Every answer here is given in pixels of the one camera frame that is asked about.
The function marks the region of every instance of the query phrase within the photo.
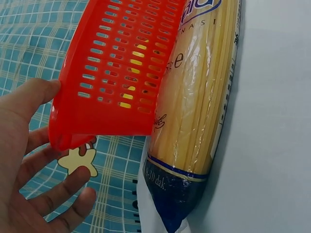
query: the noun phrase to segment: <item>blue checkered fabric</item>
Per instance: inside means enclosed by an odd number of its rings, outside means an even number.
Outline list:
[[[57,79],[87,0],[0,0],[0,95],[32,77]],[[41,106],[30,130],[46,126],[51,103]],[[136,233],[140,231],[136,183],[144,137],[100,136],[93,165],[98,176],[86,186],[97,191],[91,214],[75,233]],[[21,193],[35,197],[67,176],[57,161],[40,171]],[[55,218],[72,205],[75,195],[46,216]]]

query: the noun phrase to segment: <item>pasta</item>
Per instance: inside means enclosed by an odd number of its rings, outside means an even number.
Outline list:
[[[169,233],[200,199],[234,72],[241,0],[189,0],[158,94],[144,177]]]

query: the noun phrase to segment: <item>hand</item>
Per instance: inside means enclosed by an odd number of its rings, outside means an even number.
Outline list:
[[[26,200],[19,190],[38,171],[59,156],[50,146],[29,155],[49,142],[47,128],[29,132],[29,122],[41,104],[59,91],[59,81],[31,79],[14,92],[0,97],[0,232],[69,233],[92,210],[96,193],[85,188],[74,204],[60,216],[43,218],[75,194],[90,178],[89,170],[78,168],[48,192]]]

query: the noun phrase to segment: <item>red plastic colander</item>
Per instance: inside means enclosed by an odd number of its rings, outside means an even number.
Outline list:
[[[150,135],[156,97],[184,0],[90,0],[59,76],[50,142],[72,149],[94,135]]]

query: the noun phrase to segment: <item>cartoon character print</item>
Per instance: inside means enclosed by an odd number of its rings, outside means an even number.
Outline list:
[[[96,177],[98,172],[92,164],[96,150],[94,144],[97,138],[94,137],[90,142],[73,150],[68,150],[61,158],[58,159],[58,164],[68,170],[68,175],[74,172],[80,166],[85,166],[90,171],[91,177]]]

